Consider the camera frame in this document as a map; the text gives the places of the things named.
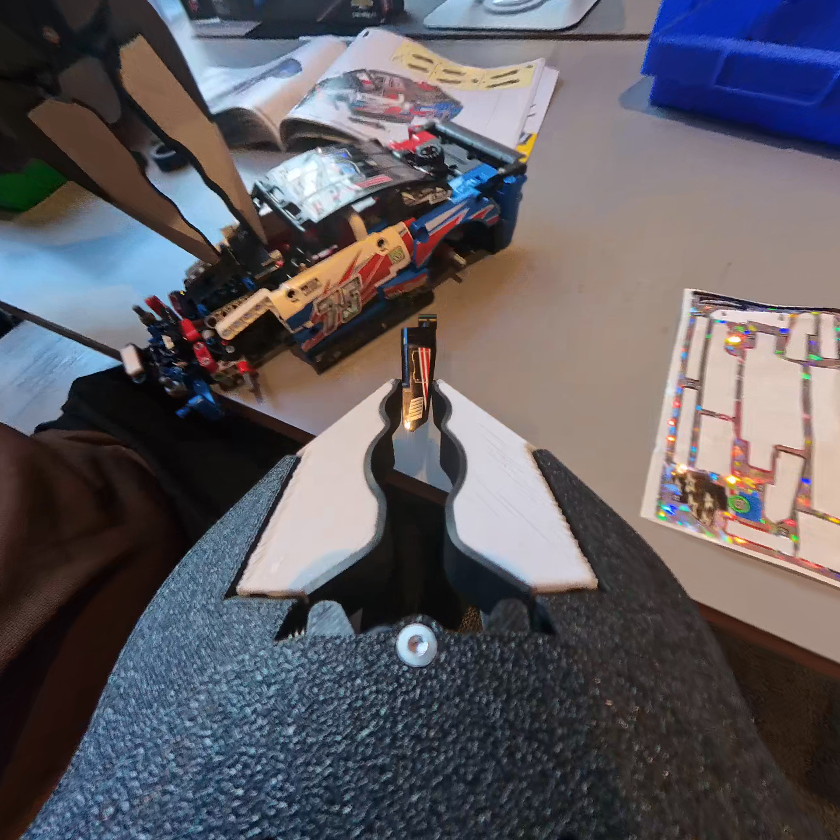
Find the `person's brown shirt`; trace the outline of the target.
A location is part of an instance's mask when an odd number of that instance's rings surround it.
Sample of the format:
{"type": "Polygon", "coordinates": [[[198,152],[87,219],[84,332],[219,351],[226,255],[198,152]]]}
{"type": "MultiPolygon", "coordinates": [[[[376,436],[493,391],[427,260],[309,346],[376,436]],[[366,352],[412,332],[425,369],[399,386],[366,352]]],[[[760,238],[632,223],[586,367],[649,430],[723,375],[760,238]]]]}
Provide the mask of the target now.
{"type": "Polygon", "coordinates": [[[17,838],[186,536],[151,468],[109,435],[2,425],[1,473],[1,832],[17,838]]]}

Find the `holographic sticker sheet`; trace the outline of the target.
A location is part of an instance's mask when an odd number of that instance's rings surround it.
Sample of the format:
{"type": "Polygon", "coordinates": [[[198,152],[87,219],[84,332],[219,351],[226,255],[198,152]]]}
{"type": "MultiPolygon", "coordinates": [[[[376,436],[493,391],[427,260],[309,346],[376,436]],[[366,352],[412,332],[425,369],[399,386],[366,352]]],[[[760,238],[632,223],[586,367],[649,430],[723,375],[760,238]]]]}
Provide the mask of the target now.
{"type": "Polygon", "coordinates": [[[685,289],[641,516],[839,585],[839,310],[685,289]]]}

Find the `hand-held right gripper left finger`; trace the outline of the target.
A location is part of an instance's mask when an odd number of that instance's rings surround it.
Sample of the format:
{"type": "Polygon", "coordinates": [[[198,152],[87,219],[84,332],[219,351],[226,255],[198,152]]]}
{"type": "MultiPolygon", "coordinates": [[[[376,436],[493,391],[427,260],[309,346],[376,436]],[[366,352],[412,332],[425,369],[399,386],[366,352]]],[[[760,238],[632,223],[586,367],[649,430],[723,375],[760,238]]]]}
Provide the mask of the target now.
{"type": "Polygon", "coordinates": [[[298,456],[237,583],[240,596],[307,597],[382,540],[385,498],[373,455],[392,436],[386,381],[298,456]]]}

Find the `blue plastic bin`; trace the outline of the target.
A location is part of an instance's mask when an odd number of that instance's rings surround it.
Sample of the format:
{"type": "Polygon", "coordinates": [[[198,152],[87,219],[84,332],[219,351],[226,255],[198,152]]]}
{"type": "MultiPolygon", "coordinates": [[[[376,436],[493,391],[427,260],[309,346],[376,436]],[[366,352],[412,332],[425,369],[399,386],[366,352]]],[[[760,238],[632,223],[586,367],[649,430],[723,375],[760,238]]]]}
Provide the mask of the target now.
{"type": "Polygon", "coordinates": [[[650,103],[839,145],[838,1],[664,1],[650,103]]]}

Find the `open white instruction booklet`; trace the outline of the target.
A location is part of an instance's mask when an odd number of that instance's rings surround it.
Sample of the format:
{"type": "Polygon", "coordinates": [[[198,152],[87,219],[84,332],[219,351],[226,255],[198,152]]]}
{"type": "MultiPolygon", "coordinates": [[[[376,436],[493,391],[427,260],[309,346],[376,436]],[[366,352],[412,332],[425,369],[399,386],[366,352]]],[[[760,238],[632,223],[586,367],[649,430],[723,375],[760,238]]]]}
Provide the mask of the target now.
{"type": "Polygon", "coordinates": [[[375,28],[352,39],[303,38],[264,64],[207,66],[196,79],[234,147],[401,143],[411,128],[436,122],[515,150],[523,132],[540,131],[559,72],[544,59],[465,66],[375,28]]]}

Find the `toy car packaging box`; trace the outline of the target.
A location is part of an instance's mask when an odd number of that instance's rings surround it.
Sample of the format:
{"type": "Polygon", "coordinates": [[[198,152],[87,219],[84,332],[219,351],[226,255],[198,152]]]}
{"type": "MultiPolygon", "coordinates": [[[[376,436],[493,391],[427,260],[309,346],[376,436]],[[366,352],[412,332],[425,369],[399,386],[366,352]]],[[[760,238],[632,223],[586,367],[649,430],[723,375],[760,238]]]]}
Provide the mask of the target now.
{"type": "Polygon", "coordinates": [[[368,27],[421,25],[440,1],[182,1],[202,37],[352,36],[368,27]]]}

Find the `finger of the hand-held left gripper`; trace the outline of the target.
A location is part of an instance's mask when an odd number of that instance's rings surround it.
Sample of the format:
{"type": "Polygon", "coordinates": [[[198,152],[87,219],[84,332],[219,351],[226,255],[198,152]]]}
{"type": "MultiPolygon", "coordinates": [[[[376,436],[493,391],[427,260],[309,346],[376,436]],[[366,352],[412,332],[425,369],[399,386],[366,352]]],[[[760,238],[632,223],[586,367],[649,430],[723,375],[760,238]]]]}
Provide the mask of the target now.
{"type": "Polygon", "coordinates": [[[207,264],[217,249],[146,177],[131,151],[90,108],[76,102],[42,101],[28,119],[91,178],[110,204],[207,264]]]}
{"type": "Polygon", "coordinates": [[[191,162],[240,226],[266,245],[254,202],[216,124],[143,36],[122,45],[119,57],[122,89],[136,111],[162,141],[191,162]]]}

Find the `black striped hood panel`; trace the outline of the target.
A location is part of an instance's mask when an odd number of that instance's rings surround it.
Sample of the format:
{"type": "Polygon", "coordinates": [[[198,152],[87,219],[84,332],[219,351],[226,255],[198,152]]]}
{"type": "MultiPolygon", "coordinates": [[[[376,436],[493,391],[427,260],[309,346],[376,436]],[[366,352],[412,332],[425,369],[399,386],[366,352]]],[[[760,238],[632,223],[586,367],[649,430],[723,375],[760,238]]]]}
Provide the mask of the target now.
{"type": "Polygon", "coordinates": [[[417,431],[428,420],[431,385],[437,353],[437,317],[420,315],[417,324],[402,330],[402,426],[417,431]]]}

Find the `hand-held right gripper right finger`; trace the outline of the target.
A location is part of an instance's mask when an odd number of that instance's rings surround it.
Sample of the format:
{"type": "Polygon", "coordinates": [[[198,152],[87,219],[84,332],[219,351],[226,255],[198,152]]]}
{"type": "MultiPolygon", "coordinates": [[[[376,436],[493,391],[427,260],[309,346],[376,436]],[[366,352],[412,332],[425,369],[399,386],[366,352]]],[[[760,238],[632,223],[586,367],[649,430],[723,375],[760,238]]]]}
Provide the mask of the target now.
{"type": "Polygon", "coordinates": [[[434,422],[451,483],[444,566],[457,593],[595,590],[536,449],[444,381],[434,383],[434,422]]]}

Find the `toy brick race car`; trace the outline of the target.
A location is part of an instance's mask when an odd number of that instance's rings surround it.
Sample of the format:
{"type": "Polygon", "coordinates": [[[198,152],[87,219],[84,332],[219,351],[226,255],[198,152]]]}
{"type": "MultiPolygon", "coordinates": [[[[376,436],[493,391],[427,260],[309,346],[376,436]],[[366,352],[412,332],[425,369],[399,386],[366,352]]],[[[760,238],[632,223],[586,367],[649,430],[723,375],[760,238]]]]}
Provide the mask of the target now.
{"type": "Polygon", "coordinates": [[[260,399],[259,368],[281,351],[326,371],[509,246],[527,159],[450,122],[290,157],[249,195],[265,241],[229,226],[168,303],[133,307],[149,339],[121,350],[126,375],[182,400],[181,417],[217,417],[214,389],[260,399]]]}

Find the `grey desk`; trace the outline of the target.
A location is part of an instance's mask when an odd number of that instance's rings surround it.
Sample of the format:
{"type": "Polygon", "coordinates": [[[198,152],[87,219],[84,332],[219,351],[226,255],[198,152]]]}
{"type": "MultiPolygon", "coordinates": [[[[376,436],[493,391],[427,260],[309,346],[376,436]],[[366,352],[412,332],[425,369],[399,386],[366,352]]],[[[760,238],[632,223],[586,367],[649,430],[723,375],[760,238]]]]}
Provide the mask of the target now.
{"type": "MultiPolygon", "coordinates": [[[[648,106],[640,40],[432,44],[560,72],[512,245],[436,292],[437,375],[557,455],[721,623],[838,663],[838,588],[640,516],[684,289],[838,308],[838,150],[648,106]]],[[[2,218],[2,304],[116,351],[193,258],[75,184],[2,218]]],[[[398,331],[326,374],[290,353],[231,413],[300,443],[398,372],[398,331]]]]}

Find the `green plastic bin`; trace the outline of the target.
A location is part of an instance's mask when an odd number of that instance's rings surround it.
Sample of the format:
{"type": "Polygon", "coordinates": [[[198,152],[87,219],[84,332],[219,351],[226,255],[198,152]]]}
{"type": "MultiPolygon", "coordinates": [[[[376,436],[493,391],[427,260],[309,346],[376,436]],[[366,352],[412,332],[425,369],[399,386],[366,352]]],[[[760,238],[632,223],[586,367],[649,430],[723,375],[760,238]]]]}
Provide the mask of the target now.
{"type": "Polygon", "coordinates": [[[67,183],[49,164],[31,160],[16,172],[1,174],[1,210],[19,214],[36,207],[67,183]]]}

